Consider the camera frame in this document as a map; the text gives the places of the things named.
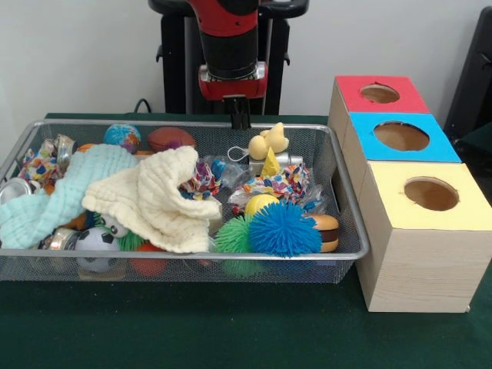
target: yellow ball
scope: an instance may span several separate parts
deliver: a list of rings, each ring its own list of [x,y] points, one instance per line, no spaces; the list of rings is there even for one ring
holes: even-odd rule
[[[250,201],[248,201],[244,213],[246,215],[253,216],[257,211],[274,202],[280,201],[271,194],[257,194],[256,196],[251,198]]]

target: black cable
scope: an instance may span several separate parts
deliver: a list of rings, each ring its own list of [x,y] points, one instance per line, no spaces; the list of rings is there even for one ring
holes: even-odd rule
[[[148,111],[149,113],[152,113],[151,105],[150,105],[150,104],[148,103],[148,101],[147,101],[147,100],[145,100],[144,98],[141,98],[140,100],[138,100],[138,102],[137,102],[137,104],[136,104],[136,106],[135,106],[135,109],[133,109],[133,112],[134,112],[134,113],[138,113],[138,109],[140,108],[140,105],[141,105],[142,103],[144,103],[144,104],[145,104],[145,106],[147,107],[147,111]]]

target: wooden box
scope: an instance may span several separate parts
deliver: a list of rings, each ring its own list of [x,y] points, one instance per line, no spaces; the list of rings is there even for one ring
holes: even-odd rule
[[[342,151],[357,199],[367,160],[461,162],[431,114],[349,115]]]
[[[369,311],[467,310],[492,257],[492,208],[466,165],[369,161],[359,205]]]
[[[331,95],[328,125],[343,146],[349,113],[429,113],[408,77],[339,75]]]

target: metal mesh tray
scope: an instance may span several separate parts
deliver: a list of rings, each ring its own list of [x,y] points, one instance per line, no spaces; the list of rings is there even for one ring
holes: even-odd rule
[[[101,143],[106,129],[120,121],[45,119],[29,125],[15,144],[3,166],[0,178],[6,181],[20,168],[28,148],[37,149],[46,138],[67,135],[80,145]],[[247,147],[253,135],[271,124],[254,124],[248,131],[233,131],[226,123],[179,121],[127,121],[136,125],[142,137],[162,126],[177,126],[188,131],[197,142],[200,157],[225,155],[234,145]],[[288,151],[300,155],[311,171],[311,181],[320,184],[331,196],[328,212],[340,222],[339,247],[330,254],[306,254],[296,258],[278,258],[266,254],[172,254],[143,252],[89,252],[10,250],[0,248],[0,281],[245,281],[338,283],[355,260],[369,249],[364,223],[351,187],[344,159],[336,136],[324,125],[285,125],[289,138]],[[148,150],[142,140],[142,150]],[[230,219],[228,190],[217,199],[223,204],[223,221]],[[107,258],[112,269],[107,273],[91,273],[79,267],[78,258]],[[148,273],[137,272],[133,265],[143,260]],[[152,263],[164,268],[157,275]],[[256,273],[244,273],[254,265]]]

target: blue spiky ball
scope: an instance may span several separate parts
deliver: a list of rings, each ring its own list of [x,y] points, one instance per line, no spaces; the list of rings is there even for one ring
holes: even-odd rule
[[[254,252],[282,257],[320,252],[321,235],[313,228],[316,222],[302,214],[302,209],[291,202],[262,208],[249,227]]]

